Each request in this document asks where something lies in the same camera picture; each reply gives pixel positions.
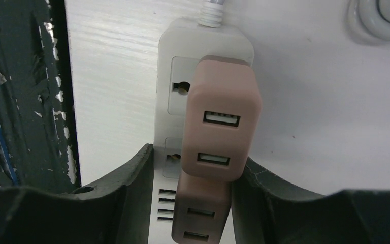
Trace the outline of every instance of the usb port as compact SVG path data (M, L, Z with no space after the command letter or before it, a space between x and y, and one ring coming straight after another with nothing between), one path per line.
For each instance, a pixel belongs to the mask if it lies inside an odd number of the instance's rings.
M170 198L159 198L159 203L167 203L167 204L174 204L176 200L175 199L170 199Z
M157 210L158 214L163 214L163 215L172 215L174 214L174 210L169 210L169 209L158 209Z
M209 237L208 235L192 233L192 232L187 232L187 231L185 231L183 234L183 238L185 238L185 239L205 241L205 242L208 242L208 237Z
M214 212L207 211L207 210L188 208L187 213L191 214L191 215L206 216L206 217L214 218Z
M167 190L167 189L159 189L159 195L175 196L176 195L176 191L174 191L174 190Z
M204 122L224 126L238 127L238 124L240 123L240 116L205 111Z
M173 218L171 217L157 217L158 221L163 221L163 222L172 222Z
M225 165L225 166L230 164L230 159L227 157L211 155L211 154L202 154L202 153L198 154L198 161L212 163L212 164L218 164L218 165Z

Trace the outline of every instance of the socket hole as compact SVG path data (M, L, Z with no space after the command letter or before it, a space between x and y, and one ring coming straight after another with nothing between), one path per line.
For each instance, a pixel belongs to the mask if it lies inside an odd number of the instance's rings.
M180 83L173 83L173 91L178 92L180 95L187 95L190 89L190 84L186 81Z
M175 196L176 193L177 193L177 191L175 191L175 190L159 189L159 195Z
M228 157L211 155L211 154L203 154L201 152L198 153L197 161L216 164L216 165L223 165L223 166L228 166L230 164L230 158Z
M167 155L167 160L179 160L181 159L180 154Z

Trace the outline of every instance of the pink usb charger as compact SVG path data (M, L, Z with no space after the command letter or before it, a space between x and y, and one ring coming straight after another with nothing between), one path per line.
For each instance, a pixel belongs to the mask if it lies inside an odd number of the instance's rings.
M251 67L237 59L203 58L187 98L182 169L196 177L238 179L261 110L262 99Z

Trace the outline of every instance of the white power strip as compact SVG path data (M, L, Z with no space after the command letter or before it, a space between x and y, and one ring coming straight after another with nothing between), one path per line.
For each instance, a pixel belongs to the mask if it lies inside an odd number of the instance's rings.
M150 244L174 243L172 210L181 171L187 90L198 62L208 55L240 59L251 66L254 50L234 27L208 28L185 18L174 21L159 41ZM232 218L228 218L221 243L235 243Z

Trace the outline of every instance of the white wall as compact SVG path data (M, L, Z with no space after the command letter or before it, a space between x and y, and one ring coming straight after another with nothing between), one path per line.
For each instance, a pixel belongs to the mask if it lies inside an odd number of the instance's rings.
M201 0L67 0L83 184L153 142L157 45ZM358 44L347 0L227 0L264 111L251 157L328 194L390 189L390 45Z

